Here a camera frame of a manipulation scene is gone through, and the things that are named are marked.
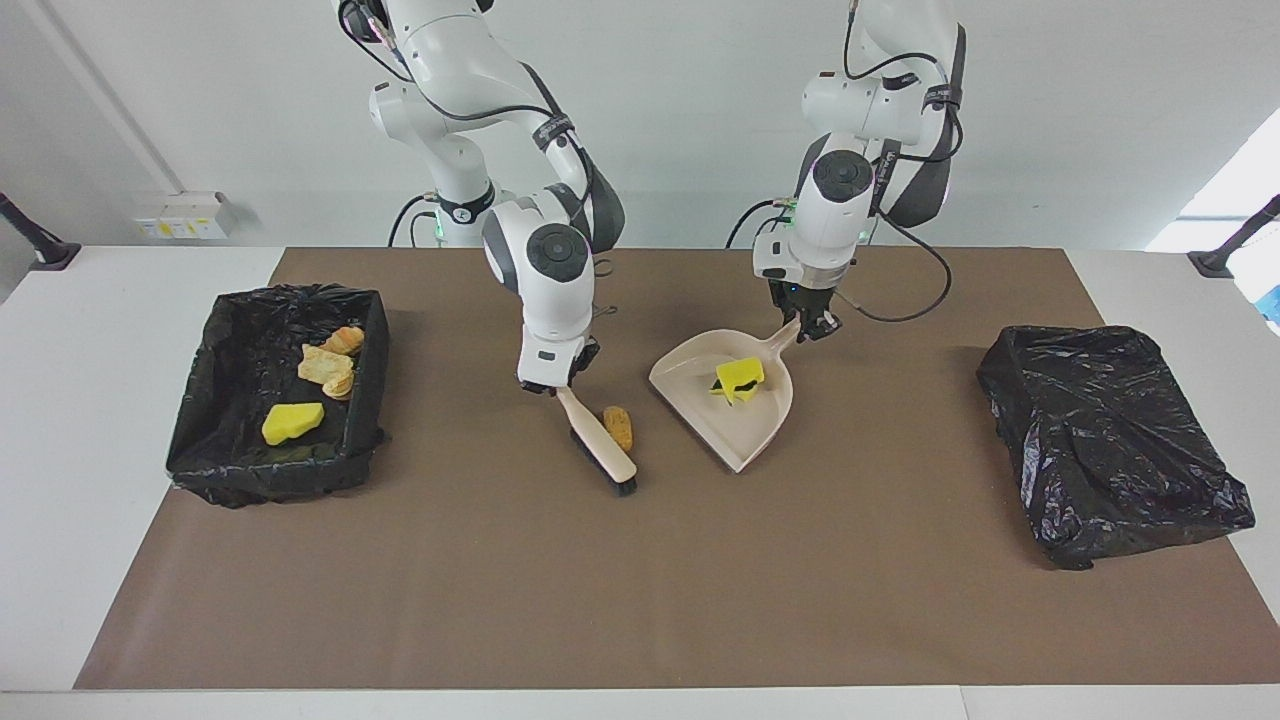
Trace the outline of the yellow notched sponge piece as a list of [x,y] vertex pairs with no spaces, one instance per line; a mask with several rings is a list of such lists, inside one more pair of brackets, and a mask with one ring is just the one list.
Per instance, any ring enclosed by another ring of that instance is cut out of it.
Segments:
[[746,393],[765,380],[764,364],[759,357],[742,357],[716,366],[713,393],[726,395],[730,391]]

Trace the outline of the beige hand brush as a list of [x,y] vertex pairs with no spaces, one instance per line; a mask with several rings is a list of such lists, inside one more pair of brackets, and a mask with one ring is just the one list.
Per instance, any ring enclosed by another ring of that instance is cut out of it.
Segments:
[[577,400],[570,387],[557,388],[556,398],[564,410],[571,430],[581,441],[585,451],[611,478],[614,492],[620,497],[632,495],[637,488],[635,462],[616,443],[602,421]]

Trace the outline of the beige plastic dustpan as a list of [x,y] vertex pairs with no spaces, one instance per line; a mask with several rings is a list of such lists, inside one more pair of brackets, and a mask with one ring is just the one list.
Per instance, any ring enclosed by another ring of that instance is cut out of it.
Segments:
[[[649,373],[653,388],[732,473],[754,461],[787,419],[794,382],[782,355],[795,346],[799,328],[795,318],[765,340],[726,328],[707,331],[662,356]],[[750,398],[728,401],[728,383],[712,393],[719,366],[749,359],[759,361],[763,374]]]

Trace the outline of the yellow sponge chunk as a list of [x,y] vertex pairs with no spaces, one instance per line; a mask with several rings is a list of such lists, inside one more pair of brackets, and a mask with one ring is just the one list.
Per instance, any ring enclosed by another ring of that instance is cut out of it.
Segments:
[[325,407],[320,402],[275,404],[269,409],[260,433],[268,446],[279,446],[319,428],[324,418]]

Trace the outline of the black bag covered bin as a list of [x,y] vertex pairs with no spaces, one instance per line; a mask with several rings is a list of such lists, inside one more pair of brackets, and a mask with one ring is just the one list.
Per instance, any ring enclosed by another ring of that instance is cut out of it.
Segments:
[[977,382],[1044,556],[1084,571],[1254,527],[1245,484],[1198,421],[1161,347],[1128,325],[1009,325]]

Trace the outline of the black bag lined open bin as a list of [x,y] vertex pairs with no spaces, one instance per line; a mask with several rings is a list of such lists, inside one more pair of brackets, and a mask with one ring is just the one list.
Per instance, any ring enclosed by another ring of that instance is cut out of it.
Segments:
[[[330,398],[300,377],[305,345],[364,332],[355,387]],[[375,290],[276,284],[219,296],[186,382],[165,469],[206,502],[239,509],[316,498],[364,484],[385,436],[380,425],[390,332]],[[269,445],[262,424],[283,404],[319,404],[323,419],[301,437]]]

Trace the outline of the brown table mat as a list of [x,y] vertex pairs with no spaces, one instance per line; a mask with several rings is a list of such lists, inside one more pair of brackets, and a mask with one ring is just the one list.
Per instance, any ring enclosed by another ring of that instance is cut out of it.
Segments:
[[79,689],[1280,682],[1226,539],[1056,570],[977,382],[1007,325],[1100,324],[1064,252],[951,249],[906,325],[786,354],[795,402],[733,474],[653,392],[717,327],[778,323],[742,252],[623,250],[584,402],[626,407],[616,496],[517,388],[518,302],[477,250],[293,249],[274,281],[376,290],[390,324],[366,486],[218,509],[169,492]]

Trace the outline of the black clamp stand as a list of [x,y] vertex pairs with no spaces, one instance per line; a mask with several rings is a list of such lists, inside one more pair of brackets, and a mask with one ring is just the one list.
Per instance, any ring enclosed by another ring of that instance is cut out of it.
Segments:
[[4,192],[0,192],[0,217],[23,237],[35,251],[32,272],[60,272],[82,250],[79,243],[64,242],[51,231],[27,217]]
[[1280,193],[1272,196],[1257,213],[1248,217],[1236,231],[1216,249],[1189,251],[1187,259],[1204,278],[1233,279],[1228,268],[1230,256],[1243,249],[1258,232],[1280,217]]

